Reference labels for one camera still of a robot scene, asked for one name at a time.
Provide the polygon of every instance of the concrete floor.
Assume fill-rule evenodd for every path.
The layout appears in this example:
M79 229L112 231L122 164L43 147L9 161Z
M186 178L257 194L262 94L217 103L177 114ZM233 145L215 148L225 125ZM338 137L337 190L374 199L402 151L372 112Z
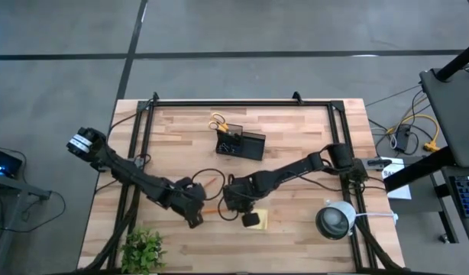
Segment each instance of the concrete floor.
M140 0L0 0L0 54L127 53ZM457 50L469 45L465 0L150 0L138 53L226 50ZM414 86L418 73L453 56L136 60L126 99L383 98ZM106 131L124 60L0 61L0 146L26 153L28 181L66 199L66 213L15 238L9 274L73 270L97 173L67 153L81 126ZM390 126L418 92L372 105ZM433 115L429 108L424 113ZM429 121L416 125L433 133ZM417 132L420 140L425 136ZM442 136L439 146L444 146ZM382 144L382 155L393 152ZM469 274L469 244L451 203L460 244L436 241L438 214L403 215L406 266ZM25 228L54 215L36 207Z

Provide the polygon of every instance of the pen holder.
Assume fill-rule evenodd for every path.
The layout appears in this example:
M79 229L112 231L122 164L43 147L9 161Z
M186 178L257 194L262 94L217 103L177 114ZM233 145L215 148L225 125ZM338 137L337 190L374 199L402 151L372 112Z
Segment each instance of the pen holder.
M262 160L265 135L243 132L243 126L228 124L229 131L217 130L216 153L251 160Z

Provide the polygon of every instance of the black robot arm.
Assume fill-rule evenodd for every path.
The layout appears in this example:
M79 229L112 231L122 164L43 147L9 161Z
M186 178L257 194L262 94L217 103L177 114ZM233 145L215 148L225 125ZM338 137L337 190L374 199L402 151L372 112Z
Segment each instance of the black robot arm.
M326 150L333 165L325 165L321 153ZM223 196L228 210L244 213L244 226L256 225L260 221L256 213L251 213L255 201L262 199L277 189L280 184L310 172L322 171L331 175L347 173L354 178L365 178L367 173L361 160L351 156L346 144L329 144L319 152L273 171L257 171L248 176L233 177L223 188Z
M93 128L80 128L66 145L68 151L90 163L96 170L111 169L112 177L123 184L139 186L147 198L164 209L169 207L184 217L190 228L202 224L205 191L202 185L185 177L177 182L147 175L134 161L119 157L107 145L106 136Z

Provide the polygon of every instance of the potted plant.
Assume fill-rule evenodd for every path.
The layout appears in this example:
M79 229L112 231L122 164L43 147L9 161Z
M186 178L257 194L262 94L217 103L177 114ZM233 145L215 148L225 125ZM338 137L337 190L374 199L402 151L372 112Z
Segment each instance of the potted plant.
M121 270L133 274L148 275L150 269L162 268L166 264L161 262L166 251L161 250L162 237L158 232L150 233L150 229L135 229L126 237L123 251Z

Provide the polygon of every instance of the wooden table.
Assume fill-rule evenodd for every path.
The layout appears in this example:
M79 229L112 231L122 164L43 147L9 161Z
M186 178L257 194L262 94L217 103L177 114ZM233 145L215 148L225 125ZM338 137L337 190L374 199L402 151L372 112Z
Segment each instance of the wooden table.
M136 104L137 100L118 101L113 123L134 114ZM356 157L376 156L363 100L344 99L344 104ZM216 154L216 135L207 127L213 112L221 112L229 123L243 125L245 131L265 134L264 159L256 161ZM118 125L109 138L109 145L123 157L128 153L133 122L131 119ZM142 132L139 135L138 144L141 144ZM208 167L225 174L246 176L257 170L282 167L331 142L328 113L323 107L156 107L148 148L152 161L145 171L171 180L192 176ZM370 174L380 176L377 172ZM196 182L205 185L214 177L218 176L204 173ZM326 173L310 173L307 177L332 188L341 187L338 177ZM111 180L110 175L103 174L97 187ZM366 184L382 186L376 180ZM207 196L216 194L220 185L221 180L217 179L207 186ZM90 263L111 236L120 189L121 184L115 183L95 196L79 267ZM389 201L382 190L367 189L364 198L368 212L390 212ZM339 201L342 194L300 179L284 183L256 203L256 208L269 211L267 230L258 231L244 228L240 218L234 222L222 221L216 213L205 214L204 224L189 229L182 217L153 204L142 194L137 226L152 228L164 236L164 247L168 251L165 272L354 271L349 238L330 241L316 229L316 213L325 206L327 199ZM215 209L217 203L206 202L204 209ZM373 216L369 217L369 223L383 249L403 266L392 218ZM359 243L364 266L368 266L361 236Z

